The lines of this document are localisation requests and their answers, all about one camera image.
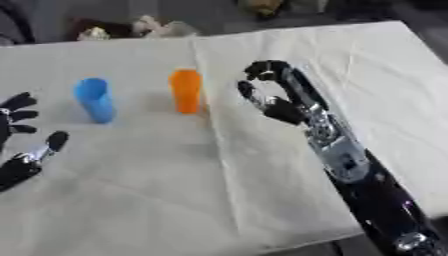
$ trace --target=black robotic finger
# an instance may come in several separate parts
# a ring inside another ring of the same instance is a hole
[[[281,80],[283,70],[288,67],[288,63],[279,60],[255,61],[244,72],[248,80],[258,78],[261,81],[278,82]]]
[[[37,100],[31,97],[29,92],[24,92],[8,99],[7,101],[5,101],[0,105],[0,108],[6,108],[10,111],[14,111],[19,108],[36,105],[36,103]]]
[[[254,90],[255,87],[251,83],[247,81],[238,82],[238,91],[245,99],[249,99],[250,97],[252,97]]]
[[[306,94],[313,100],[319,103],[319,105],[328,111],[328,104],[324,100],[324,98],[320,95],[320,93],[314,88],[314,86],[311,84],[311,82],[308,80],[308,78],[305,76],[305,74],[302,73],[302,71],[298,69],[293,69],[292,74],[294,78],[300,83],[300,85],[303,87],[303,90]]]
[[[305,116],[291,102],[280,97],[275,97],[275,101],[268,105],[263,114],[293,125],[299,125],[305,120]]]
[[[268,61],[255,61],[249,67],[247,67],[244,72],[247,74],[247,80],[254,80],[266,70],[268,70]]]
[[[37,111],[16,111],[9,115],[9,117],[12,119],[13,122],[17,122],[23,119],[32,119],[39,115]]]
[[[11,133],[35,133],[37,129],[29,125],[15,124],[11,125]]]

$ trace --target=cloth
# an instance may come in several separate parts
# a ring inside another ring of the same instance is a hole
[[[266,118],[235,89],[254,60],[284,60],[302,70],[423,210],[446,215],[447,68],[402,23],[225,38],[195,45],[241,234],[279,245],[359,232],[303,132]]]
[[[22,46],[0,49],[2,95],[36,95],[40,130],[2,157],[55,130],[71,138],[42,175],[0,195],[4,254],[248,255],[360,232],[301,131],[237,95],[257,59],[303,69],[425,212],[448,212],[448,72],[401,23]],[[178,68],[203,74],[208,110],[175,112]],[[109,81],[113,123],[75,102],[87,77]]]

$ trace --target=prosthetic hand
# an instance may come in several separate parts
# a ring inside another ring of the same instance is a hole
[[[238,82],[241,95],[267,117],[303,124],[308,143],[367,236],[385,255],[448,255],[408,192],[364,148],[298,69],[283,61],[254,62]],[[289,100],[264,96],[250,81],[274,81]]]
[[[35,118],[38,113],[30,110],[19,110],[35,105],[36,99],[29,93],[16,95],[0,104],[0,146],[14,133],[35,133],[36,128],[16,124],[17,121]],[[55,132],[46,144],[36,151],[19,153],[0,167],[0,192],[8,190],[42,171],[42,163],[49,156],[62,149],[68,139],[66,132]]]

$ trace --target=white tablecloth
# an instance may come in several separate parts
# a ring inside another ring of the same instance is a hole
[[[0,195],[2,252],[244,255],[359,232],[300,130],[237,95],[257,59],[303,69],[430,216],[448,213],[448,72],[401,23],[22,46],[0,49],[2,95],[35,94],[41,129],[15,135],[3,157],[54,130],[71,139],[42,175]],[[177,68],[203,74],[208,111],[175,113]],[[92,124],[73,99],[92,76],[110,82],[111,124]]]

